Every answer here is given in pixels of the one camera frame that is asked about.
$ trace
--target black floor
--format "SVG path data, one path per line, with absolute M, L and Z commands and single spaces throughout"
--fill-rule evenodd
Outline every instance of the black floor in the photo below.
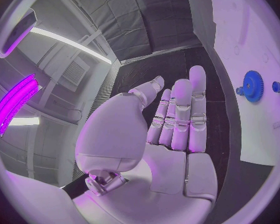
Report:
M 111 97 L 127 92 L 158 75 L 165 79 L 164 89 L 171 89 L 175 81 L 189 78 L 192 66 L 200 65 L 207 76 L 207 148 L 214 163 L 218 177 L 218 194 L 225 179 L 229 158 L 229 120 L 226 114 L 225 97 L 216 70 L 203 47 L 190 48 L 158 55 L 132 62 L 119 69 Z M 162 92 L 151 105 L 143 110 L 143 116 L 149 127 Z

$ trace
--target light fixture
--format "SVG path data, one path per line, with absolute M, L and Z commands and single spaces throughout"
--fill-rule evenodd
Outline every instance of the light fixture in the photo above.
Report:
M 40 35 L 44 35 L 44 36 L 48 36 L 48 37 L 51 37 L 51 38 L 56 39 L 58 41 L 62 41 L 64 43 L 68 44 L 68 45 L 74 46 L 74 47 L 76 47 L 76 48 L 78 48 L 82 51 L 85 51 L 85 52 L 89 53 L 90 55 L 93 55 L 93 56 L 95 56 L 95 57 L 97 57 L 97 58 L 99 58 L 99 59 L 101 59 L 101 60 L 103 60 L 103 61 L 105 61 L 109 64 L 112 64 L 111 60 L 107 59 L 106 57 L 100 55 L 99 53 L 97 53 L 93 50 L 90 50 L 88 47 L 83 46 L 83 45 L 81 45 L 81 44 L 79 44 L 75 41 L 72 41 L 72 40 L 70 40 L 68 38 L 65 38 L 63 36 L 60 36 L 58 34 L 55 34 L 53 32 L 46 31 L 46 30 L 43 30 L 43 29 L 40 29 L 40 28 L 37 28 L 37 27 L 32 28 L 31 32 L 37 33 L 37 34 L 40 34 Z
M 0 136 L 3 136 L 13 117 L 40 89 L 32 74 L 13 87 L 0 101 Z
M 39 117 L 13 118 L 9 126 L 37 125 L 37 124 L 39 124 Z

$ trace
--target blue gear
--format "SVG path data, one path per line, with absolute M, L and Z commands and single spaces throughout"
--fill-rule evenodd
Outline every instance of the blue gear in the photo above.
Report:
M 258 102 L 264 94 L 264 81 L 257 71 L 248 71 L 243 81 L 245 97 L 250 102 Z

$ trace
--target robotic hand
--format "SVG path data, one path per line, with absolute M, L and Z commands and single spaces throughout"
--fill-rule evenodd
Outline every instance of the robotic hand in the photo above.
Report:
M 106 101 L 89 117 L 76 145 L 89 204 L 120 223 L 202 223 L 217 196 L 206 143 L 205 72 L 163 92 L 147 132 L 142 110 L 162 90 L 161 76 Z M 83 216 L 89 210 L 79 209 Z

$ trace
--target air vent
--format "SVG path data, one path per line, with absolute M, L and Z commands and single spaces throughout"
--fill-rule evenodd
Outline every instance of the air vent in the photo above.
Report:
M 76 57 L 63 72 L 63 77 L 78 86 L 88 71 L 89 66 L 80 58 Z

